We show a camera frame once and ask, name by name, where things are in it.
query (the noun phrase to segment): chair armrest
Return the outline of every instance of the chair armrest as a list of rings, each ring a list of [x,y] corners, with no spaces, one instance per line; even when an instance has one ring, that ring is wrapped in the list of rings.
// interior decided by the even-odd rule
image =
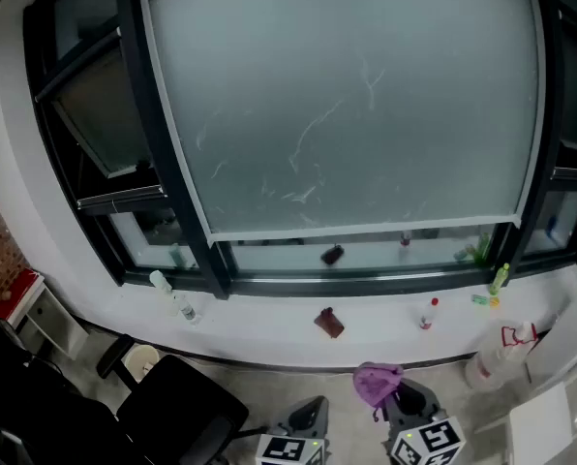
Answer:
[[[121,358],[134,346],[134,338],[127,334],[122,334],[106,350],[102,359],[97,363],[97,373],[99,377],[105,379],[108,374],[121,364]]]

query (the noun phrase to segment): green bottle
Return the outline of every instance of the green bottle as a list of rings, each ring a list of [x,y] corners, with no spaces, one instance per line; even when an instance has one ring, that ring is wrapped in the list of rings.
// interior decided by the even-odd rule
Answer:
[[[478,240],[478,247],[473,255],[473,261],[476,265],[483,266],[486,264],[486,252],[489,248],[489,243],[491,242],[491,237],[487,232],[483,232]]]
[[[489,293],[491,294],[491,296],[496,296],[500,292],[501,285],[508,278],[509,268],[510,265],[508,263],[505,263],[503,267],[500,267],[500,270],[498,270],[498,273],[495,275],[493,283],[491,284],[491,286],[489,286]]]

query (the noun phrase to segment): floor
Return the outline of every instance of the floor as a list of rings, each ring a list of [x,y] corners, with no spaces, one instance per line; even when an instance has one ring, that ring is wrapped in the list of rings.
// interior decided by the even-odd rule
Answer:
[[[52,359],[85,396],[103,401],[115,413],[129,390],[114,374],[102,380],[95,370],[97,361],[113,339],[109,334],[93,330],[76,361],[59,353],[53,353]],[[244,428],[267,424],[295,402],[322,394],[330,402],[327,439],[332,455],[328,464],[389,465],[381,444],[387,439],[387,423],[373,421],[372,409],[359,399],[353,389],[351,374],[260,371],[184,359],[249,408],[250,417]],[[494,393],[474,393],[465,383],[463,368],[464,363],[457,362],[413,369],[406,375],[435,392],[447,413],[459,420],[469,439],[474,428],[505,415],[520,400],[518,385]],[[225,456],[231,465],[253,465],[257,444],[258,437],[235,441]],[[454,463],[478,463],[480,457],[491,455],[498,445],[497,440],[480,443],[469,439]],[[560,464],[577,465],[577,441],[574,447],[550,462],[550,465]]]

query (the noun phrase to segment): black window frame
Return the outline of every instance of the black window frame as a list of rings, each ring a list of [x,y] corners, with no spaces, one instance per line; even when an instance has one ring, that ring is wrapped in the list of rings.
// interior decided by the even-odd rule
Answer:
[[[53,23],[54,0],[37,0],[24,13],[25,38],[33,36],[34,23]],[[55,61],[53,26],[44,25],[37,40],[25,39],[27,70],[33,103],[40,131],[44,138],[50,162],[61,187],[68,198],[80,226],[114,280],[148,285],[150,267],[136,267],[121,243],[107,215],[152,208],[170,207],[186,236],[197,260],[200,274],[189,271],[165,270],[164,274],[174,287],[206,291],[217,298],[230,294],[269,296],[326,296],[326,295],[398,295],[453,289],[488,284],[496,270],[510,264],[509,277],[538,273],[545,269],[577,263],[577,247],[566,249],[558,256],[539,257],[528,261],[523,251],[530,239],[545,195],[554,184],[563,184],[553,177],[557,169],[562,130],[563,58],[562,21],[557,0],[538,0],[545,37],[546,99],[543,132],[541,134],[535,171],[531,180],[528,200],[519,228],[512,224],[497,224],[493,233],[487,265],[451,264],[425,266],[417,272],[391,271],[389,273],[351,273],[321,275],[320,277],[264,276],[242,274],[237,271],[227,243],[209,243],[200,223],[185,180],[174,153],[167,121],[153,73],[146,43],[140,0],[117,0],[118,15],[98,27],[92,36],[77,44],[60,60]],[[134,91],[138,114],[146,135],[159,179],[158,184],[118,195],[101,195],[77,199],[68,184],[50,138],[44,112],[44,101],[51,90],[72,74],[101,56],[118,41],[129,81]],[[577,184],[577,180],[566,184]],[[577,246],[577,239],[571,242]]]
[[[562,0],[555,0],[555,6],[558,10],[558,19],[561,24],[562,34],[566,34],[577,41],[577,12],[563,3]],[[563,40],[562,34],[559,38],[561,43]],[[560,67],[562,68],[563,74],[565,68],[563,59]],[[557,159],[553,166],[553,170],[546,172],[546,174],[549,174],[549,180],[545,183],[546,189],[544,189],[544,193],[540,198],[537,198],[534,202],[535,211],[538,214],[540,213],[542,204],[544,203],[544,198],[548,192],[577,192],[577,150],[565,146],[561,141],[558,145]],[[527,242],[522,246],[519,246],[517,253],[515,254],[514,258],[518,259],[517,268],[514,271],[515,277],[526,277],[573,264],[577,265],[577,224],[565,249],[524,256],[526,246]]]

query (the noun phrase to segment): water bottle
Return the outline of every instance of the water bottle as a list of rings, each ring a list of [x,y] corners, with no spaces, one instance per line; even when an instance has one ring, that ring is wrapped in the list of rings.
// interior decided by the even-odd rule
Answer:
[[[185,299],[185,295],[183,293],[175,294],[174,302],[177,305],[179,305],[179,310],[188,321],[192,321],[196,317],[196,312],[194,311],[194,308],[192,307],[190,302],[187,299]]]
[[[439,305],[440,301],[437,298],[431,299],[431,302],[424,310],[422,317],[420,318],[420,328],[427,330],[430,329],[433,325],[433,320],[437,315],[437,305]]]
[[[497,296],[498,293],[500,292],[501,286],[508,278],[509,268],[510,265],[508,263],[505,263],[503,267],[500,267],[500,270],[498,270],[498,273],[496,274],[493,283],[491,283],[491,286],[489,286],[489,293],[491,294],[491,296]]]

